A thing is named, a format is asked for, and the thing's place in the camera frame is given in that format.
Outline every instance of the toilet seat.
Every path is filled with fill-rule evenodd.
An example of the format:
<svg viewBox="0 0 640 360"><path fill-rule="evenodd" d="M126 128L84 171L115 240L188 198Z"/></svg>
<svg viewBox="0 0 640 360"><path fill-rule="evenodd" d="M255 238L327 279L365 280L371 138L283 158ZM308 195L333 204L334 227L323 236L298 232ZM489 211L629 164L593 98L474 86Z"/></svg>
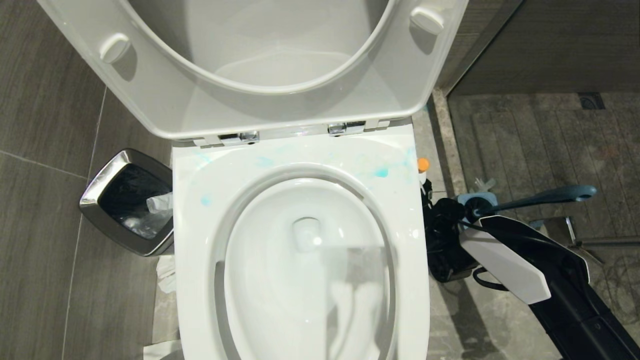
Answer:
<svg viewBox="0 0 640 360"><path fill-rule="evenodd" d="M386 355L390 358L397 351L398 358L424 359L429 336L429 307L424 302L429 298L429 281L414 157L411 124L355 136L310 135L242 147L174 148L175 237L189 239L175 243L180 334L186 359L213 354L214 359L235 359L229 354L239 354L242 360L278 358L265 356L264 346L251 341L253 337L245 333L244 320L239 314L248 308L238 306L234 294L228 295L232 289L224 280L232 279L227 271L237 271L237 266L224 265L229 252L235 250L228 235L223 234L234 231L234 219L241 218L245 209L261 195L269 197L271 192L294 188L296 181L309 179L312 183L332 183L343 195L359 194L362 199L351 195L352 200L357 199L361 208L371 212L370 224L379 229L380 238L371 240L369 245L378 246L385 243L383 237L387 238L389 259L387 264L381 261L380 266L386 266L388 274L385 283L388 323L379 331L388 332L388 336L382 336L388 343L387 348L382 344L382 349L378 349L382 352L381 358L386 359ZM261 231L256 229L255 235L260 237ZM211 277L216 280L206 283L202 274L214 274ZM225 297L220 296L220 283L225 284L222 286ZM225 303L226 314L216 303L218 307ZM276 324L256 321L254 330L266 332L272 327ZM233 346L226 341L229 334ZM351 343L358 345L360 341L365 340L355 338ZM368 359L367 355L372 351L375 354L379 344L374 345L368 342L354 346L351 354L363 354L362 357L344 354L347 357L336 359ZM259 357L255 352L260 350ZM318 351L300 357L275 354L282 356L279 358L299 359L309 358L306 356L310 354L324 356Z"/></svg>

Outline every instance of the grout line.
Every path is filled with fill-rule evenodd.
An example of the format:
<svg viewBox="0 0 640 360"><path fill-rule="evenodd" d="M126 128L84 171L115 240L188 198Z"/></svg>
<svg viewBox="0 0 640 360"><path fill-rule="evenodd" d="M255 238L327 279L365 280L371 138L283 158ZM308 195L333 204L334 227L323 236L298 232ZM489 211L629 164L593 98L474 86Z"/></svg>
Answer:
<svg viewBox="0 0 640 360"><path fill-rule="evenodd" d="M500 142L498 141L498 136L495 134L496 126L495 126L495 123L493 121L493 116L492 115L494 113L498 113L498 112L501 112L501 111L495 111L495 112L494 111L489 111L489 113L488 113L489 114L489 121L490 121L490 124L491 124L491 131L493 131L493 135L494 135L495 140L497 142L497 146L496 147L498 148L498 156L500 156L500 167L502 168L502 172L504 173L504 180L505 180L505 183L507 185L506 186L506 190L509 191L509 201L514 201L514 199L513 199L513 191L511 191L511 183L509 182L509 176L507 175L507 168L504 166L504 156L502 155L503 151L502 151L502 148L500 147ZM520 220L520 215L518 214L518 209L512 209L512 210L513 210L514 216L517 217L516 220Z"/></svg>
<svg viewBox="0 0 640 360"><path fill-rule="evenodd" d="M617 125L618 120L616 119L616 114L612 110L604 110L604 111L609 111L610 112L610 114L613 116L613 122L615 122L616 125ZM600 136L602 137L602 142L604 143L604 145L606 147L614 148L618 152L621 152L620 147L618 147L616 143L611 144L607 140L607 138L605 137L604 129L602 127L602 119L598 119L598 117L596 116L596 113L591 113L591 120L595 123L595 127L599 130ZM622 179L620 178L620 167L618 166L619 165L618 159L612 158L611 159L611 163L613 164L613 167L614 167L614 171L612 172L613 176L615 177L615 181L618 182L618 185L620 185L620 195L622 195L622 199L624 200L622 206L627 208L627 211L626 211L627 214L631 214L631 208L630 208L630 206L628 204L630 198L629 198L629 200L627 200L627 197L628 197L627 190L625 189L625 186L622 184ZM633 225L631 227L631 230L634 231L633 235L637 235L635 225Z"/></svg>
<svg viewBox="0 0 640 360"><path fill-rule="evenodd" d="M622 255L622 262L625 264L625 275L627 276L627 281L628 281L628 287L630 288L630 292L631 292L631 298L634 299L634 309L636 310L636 321L637 319L640 318L640 313L638 312L638 307L636 306L636 304L638 304L637 301L637 295L636 292L633 291L634 287L633 287L633 283L631 282L631 276L629 276L629 263L627 261L627 256L626 254Z"/></svg>
<svg viewBox="0 0 640 360"><path fill-rule="evenodd" d="M102 112L104 111L104 101L107 98L107 86L104 87L104 94L102 94L102 105L100 106L100 114L98 115L98 124L95 126L95 136L93 137L93 149L91 151L91 160L89 160L89 170L87 170L87 184L91 178L91 169L93 166L93 158L95 157L95 149L98 144L98 132L100 131L100 123L102 122Z"/></svg>
<svg viewBox="0 0 640 360"><path fill-rule="evenodd" d="M545 161L549 165L549 172L551 173L551 182L554 184L554 188L557 188L557 187L559 187L559 185L558 185L558 182L556 180L556 175L554 174L554 168L551 166L551 156L549 155L549 150L547 149L547 142L545 141L545 138L542 137L542 127L541 127L540 123L538 122L538 116L536 115L536 112L538 112L538 111L540 111L540 110L534 110L533 106L531 106L531 113L533 114L533 124L536 126L536 129L538 129L538 136L540 137L540 142L542 143L542 150L544 150L544 152L545 152ZM551 111L553 111L554 116L557 116L555 110L551 110ZM545 191L545 189L536 190L536 192L539 192L539 191ZM560 210L562 211L563 214L566 214L566 207L565 207L566 205L565 204L556 204L556 205L558 205L560 207ZM542 213L542 210L540 210L540 215L544 217L544 214Z"/></svg>
<svg viewBox="0 0 640 360"><path fill-rule="evenodd" d="M578 115L577 115L578 112L580 112L580 110L574 110L574 112L573 112L575 114L576 122L580 121L580 119L578 118ZM596 188L600 189L599 192L602 194L602 198L603 198L604 204L607 207L607 214L609 214L609 220L611 221L611 229L613 230L614 236L620 236L618 234L618 230L616 229L616 224L614 224L614 222L613 222L613 215L611 214L611 209L609 208L609 202L607 202L607 198L608 198L607 193L608 193L608 191L607 191L607 193L605 193L605 191L604 191L604 187L602 186L603 182L600 180L599 171L598 171L598 169L596 169L595 161L593 161L593 155L592 155L591 150L589 149L589 146L588 146L589 140L584 135L584 132L582 131L581 127L576 126L575 132L576 133L580 133L582 143L585 145L586 153L588 155L589 161L591 162L591 166L593 167L593 173L595 175L596 180L598 181L598 187L596 187Z"/></svg>
<svg viewBox="0 0 640 360"><path fill-rule="evenodd" d="M513 116L513 111L511 111L511 105L509 105L509 107L507 108L506 112L509 113L509 115L511 116L511 121L513 123L513 129L516 131L516 137L518 138L518 143L520 144L520 151L522 151L522 159L524 160L524 165L525 165L525 168L527 169L527 176L529 178L529 184L531 185L531 189L533 190L533 192L537 193L538 191L536 190L536 186L533 183L533 177L531 176L531 170L529 169L529 162L527 161L527 156L524 154L524 149L522 148L522 138L520 137L520 131L518 130L518 124L516 123L515 116ZM538 208L538 211L537 211L538 215L537 216L540 216L539 218L543 218L542 209L540 208L540 206L537 206L537 208Z"/></svg>
<svg viewBox="0 0 640 360"><path fill-rule="evenodd" d="M71 308L71 288L74 284L74 272L76 270L76 256L78 253L78 243L80 243L80 229L82 228L82 214L80 214L80 221L78 221L78 234L76 236L76 249L74 251L74 264L71 267L71 280L69 281L69 296L67 297L67 313L65 315L65 331L62 336L62 360L65 360L65 346L67 345L67 328L69 323L69 309Z"/></svg>
<svg viewBox="0 0 640 360"><path fill-rule="evenodd" d="M54 168L54 167L52 167L52 166L49 166L49 165L46 165L46 164L43 164L43 163L39 163L39 162L37 162L37 161L33 161L33 160L30 160L30 159L27 159L27 158L23 158L22 156L18 156L18 155L12 154L12 153L10 153L10 152L6 152L6 151L2 151L2 150L0 150L0 154L7 155L7 156L11 156L12 158L16 158L16 159L18 159L18 160L22 160L22 161L26 161L26 162L28 162L28 163L32 163L32 164L36 164L36 165L40 165L41 167L49 168L49 169L51 169L51 170L59 171L59 172L62 172L62 173L64 173L64 174L71 175L71 176L74 176L74 177L79 177L80 179L84 179L84 180L86 180L86 177L85 177L85 176L80 176L80 175L78 175L78 174L74 174L74 173L72 173L72 172L68 172L68 171L66 171L66 170L62 170L62 169L59 169L59 168Z"/></svg>
<svg viewBox="0 0 640 360"><path fill-rule="evenodd" d="M91 176L91 165L93 163L93 156L95 155L95 144L98 142L98 131L100 129L100 120L102 119L102 111L104 110L104 100L107 97L107 86L104 87L104 93L102 94L102 104L100 106L100 113L98 114L98 123L95 126L95 137L93 138L93 149L91 151L91 160L89 161L89 169L87 170L86 181L89 183L89 177ZM69 281L69 296L67 297L67 313L65 315L65 331L62 336L62 359L65 360L65 346L67 345L67 329L69 324L69 309L71 308L71 290L74 285L74 274L76 272L76 259L78 255L78 245L80 244L80 230L82 229L83 216L80 214L80 221L78 223L78 234L76 236L76 249L74 251L74 264L71 267L71 280Z"/></svg>
<svg viewBox="0 0 640 360"><path fill-rule="evenodd" d="M564 131L562 129L562 125L560 125L560 120L559 120L559 116L558 116L558 112L559 111L565 112L565 111L576 111L576 110L553 110L553 113L554 113L554 119L556 120L556 125L558 125L558 130L559 130L559 133L560 133L560 137L562 137L562 142L563 142L564 148L566 149L566 155L568 156L569 163L571 164L571 170L573 172L573 178L575 179L575 183L578 184L578 183L580 183L578 181L578 172L575 170L576 166L575 166L575 164L573 164L573 157L571 155L571 152L569 151L569 146L568 146L568 144L566 142L566 136L564 135ZM576 204L581 204L582 205L581 208L584 210L584 214L587 215L587 222L589 223L589 228L590 228L589 230L592 231L593 228L591 227L591 224L595 224L595 223L591 219L591 214L589 213L589 209L587 208L587 204L585 204L584 202L577 202Z"/></svg>

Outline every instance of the toilet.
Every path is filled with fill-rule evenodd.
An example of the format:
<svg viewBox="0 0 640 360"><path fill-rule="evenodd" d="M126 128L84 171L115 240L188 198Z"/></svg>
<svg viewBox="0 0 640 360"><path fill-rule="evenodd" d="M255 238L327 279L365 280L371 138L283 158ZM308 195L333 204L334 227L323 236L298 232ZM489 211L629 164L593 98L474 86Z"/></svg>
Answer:
<svg viewBox="0 0 640 360"><path fill-rule="evenodd" d="M39 0L173 140L187 360L424 360L411 115L467 0Z"/></svg>

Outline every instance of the white plastic part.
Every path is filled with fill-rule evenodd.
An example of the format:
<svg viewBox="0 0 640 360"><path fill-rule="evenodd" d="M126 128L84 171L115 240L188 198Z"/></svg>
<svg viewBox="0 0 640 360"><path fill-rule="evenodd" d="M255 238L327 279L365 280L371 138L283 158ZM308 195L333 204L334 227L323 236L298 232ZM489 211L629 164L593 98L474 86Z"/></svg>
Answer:
<svg viewBox="0 0 640 360"><path fill-rule="evenodd" d="M130 46L131 41L127 35L114 34L100 48L100 59L107 64L112 64L122 58Z"/></svg>
<svg viewBox="0 0 640 360"><path fill-rule="evenodd" d="M180 340L164 341L142 348L142 360L184 360Z"/></svg>
<svg viewBox="0 0 640 360"><path fill-rule="evenodd" d="M39 2L140 122L171 139L409 117L429 97L467 4ZM417 6L438 9L437 37L412 25ZM115 33L132 45L112 66L100 49Z"/></svg>
<svg viewBox="0 0 640 360"><path fill-rule="evenodd" d="M388 332L380 332L382 335L378 337L378 341L389 341L390 346L396 349L398 359L424 360L429 338L429 272L425 255L417 171L411 124L391 126L381 131L350 136L307 135L275 140L261 139L254 145L238 147L173 148L175 205L173 223L178 277L177 297L180 335L185 358L187 360L226 360L224 346L229 344L223 344L224 341L232 338L233 346L239 354L243 355L242 359L253 360L250 357L251 354L264 350L268 345L254 341L254 337L258 335L252 331L262 331L261 334L265 340L273 341L274 347L282 347L283 340L278 338L278 334L272 333L295 333L294 329L299 326L299 323L294 321L295 317L283 318L282 321L274 318L273 323L269 323L266 319L270 307L265 306L262 311L259 311L257 305L247 303L265 299L265 305L274 305L274 302L268 300L273 300L275 294L282 293L282 291L273 293L267 291L270 294L268 297L258 296L260 289L254 286L262 284L271 288L275 283L272 280L257 281L261 276L267 278L267 274L246 273L258 268L263 268L267 272L268 267L258 265L276 260L274 254L266 254L262 251L263 247L266 249L269 244L261 244L261 240L285 240L273 236L272 234L278 234L278 232L272 233L268 228L268 221L264 219L271 219L274 225L286 224L287 222L280 222L278 219L280 216L290 214L320 219L319 231L334 229L338 237L333 239L340 240L338 228L341 226L327 226L332 218L331 212L335 211L340 214L339 217L334 218L335 221L340 221L344 217L353 221L352 230L357 227L362 228L359 230L362 233L361 237L357 234L348 236L347 229L342 228L346 240L344 244L340 241L333 243L332 247L335 247L336 251L343 250L340 249L340 245L349 247L365 245L367 249L379 252L380 247L376 242L384 232L392 249L393 260L386 264L386 262L380 262L380 258L376 260L372 257L362 261L363 271L361 272L354 272L350 262L333 262L336 265L347 265L348 272L361 274L362 284L356 287L348 282L334 281L326 288L311 287L313 291L327 291L330 299L323 297L324 305L311 303L309 306L322 307L336 304L338 326L335 338L344 340L344 346L337 344L332 347L331 344L323 342L331 340L331 337L325 339L326 328L322 332L318 329L314 330L314 326L319 327L317 323L310 323L308 328L309 332L319 332L317 338L309 336L305 338L304 344L316 350L319 343L323 346L327 345L329 358L334 360L378 359L375 356L376 351L387 354L388 349L379 349L375 341L367 340L367 337L372 334L371 329L378 325L371 314L380 310L381 296L383 299L391 299L395 296L394 306L389 304L385 307L390 309L387 311L395 317L394 326L383 327L383 330ZM296 179L301 173L304 173L306 178L321 178L324 179L323 181L328 181L328 177L339 179L355 189L357 193L362 194L362 199L355 199L356 197L351 193L345 193L346 187L342 185L332 184L329 188L319 185L325 189L322 191L332 193L327 197L328 201L322 203L323 197L317 196L319 194L316 193L320 191L319 188L313 190L310 183L298 184L296 181L291 181L292 176ZM267 196L271 192L283 196L289 191L292 191L289 194L293 194L293 188L296 186L304 187L306 189L304 192L308 192L310 197L308 200L313 198L313 203L317 206L311 206L312 203L305 202L303 197L295 200L295 197L284 198L281 203L276 204L279 196ZM264 196L254 197L253 192L262 193ZM245 203L248 204L245 207L246 214L241 210L242 204ZM351 209L348 212L349 218L343 214L346 213L343 209L346 207ZM257 213L254 213L258 210L264 211L264 216L257 216ZM319 214L310 214L306 211L324 213L326 220L322 220ZM244 220L239 220L243 224L237 224L229 220L240 217L240 213L259 222L260 225L249 224ZM372 221L371 217L374 215L377 216L377 221ZM238 225L238 228L234 229L239 231L231 239L231 241L237 241L235 245L228 242L229 238L222 235L231 231L229 227L234 225ZM305 229L313 234L316 230L313 222L306 225ZM302 231L304 229L298 230L298 234L305 238L305 232ZM295 244L292 226L289 226L288 231L280 233L291 240L288 244ZM327 237L321 236L323 241L321 245L325 243L325 238ZM250 244L255 247L253 254L250 251ZM287 243L275 243L274 246L278 244L284 246ZM243 247L247 253L243 254L244 251L239 251ZM281 252L281 254L277 259L292 266L293 262L286 253ZM315 250L310 250L302 255L312 258L315 254ZM255 262L255 268L250 266L251 259ZM224 279L228 280L228 282L225 281L224 290L214 285L216 283L214 275L221 270L219 265L221 263L224 263ZM387 293L379 290L379 283L373 281L375 277L367 278L368 270L375 264L388 269L389 283L383 287L389 289ZM344 267L338 266L335 270L336 273L331 275L333 277L339 278L344 273ZM250 275L247 281L253 284L254 299L240 296L242 292L235 288L240 286L239 279L243 278L243 272L247 276ZM294 273L291 273L285 277L291 280L290 277L293 276ZM225 318L220 318L222 312L216 310L216 302L220 304L221 291L226 297L225 316L228 318L230 331L233 334L224 338L221 338L219 323L225 323ZM285 312L283 309L276 308L276 310L276 314L280 315ZM249 320L243 318L246 316L244 311L256 312L252 317L255 319L253 322L255 328L247 329L243 325ZM299 331L299 333L307 334L305 331ZM274 354L279 354L279 359L306 358L291 357L290 351L290 349L271 349L270 352L262 351L256 356L260 359L271 359L276 356ZM308 353L310 358L314 357L311 350Z"/></svg>
<svg viewBox="0 0 640 360"><path fill-rule="evenodd" d="M444 18L436 10L419 6L411 12L411 21L420 29L439 35L444 30Z"/></svg>
<svg viewBox="0 0 640 360"><path fill-rule="evenodd" d="M147 209L151 214L173 209L173 193L148 198Z"/></svg>
<svg viewBox="0 0 640 360"><path fill-rule="evenodd" d="M545 274L484 231L467 229L460 244L511 293L531 305L551 298Z"/></svg>
<svg viewBox="0 0 640 360"><path fill-rule="evenodd" d="M163 293L168 294L175 291L175 256L160 256L156 265L158 276L158 287Z"/></svg>

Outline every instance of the stainless steel trash can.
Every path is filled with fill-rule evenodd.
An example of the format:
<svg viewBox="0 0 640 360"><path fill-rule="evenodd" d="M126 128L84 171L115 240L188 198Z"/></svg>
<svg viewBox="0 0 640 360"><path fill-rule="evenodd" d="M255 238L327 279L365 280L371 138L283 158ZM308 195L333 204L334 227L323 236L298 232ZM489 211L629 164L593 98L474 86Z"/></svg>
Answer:
<svg viewBox="0 0 640 360"><path fill-rule="evenodd" d="M140 256L164 253L173 243L173 210L151 213L147 199L172 192L172 171L133 149L116 154L93 178L80 211L100 231Z"/></svg>

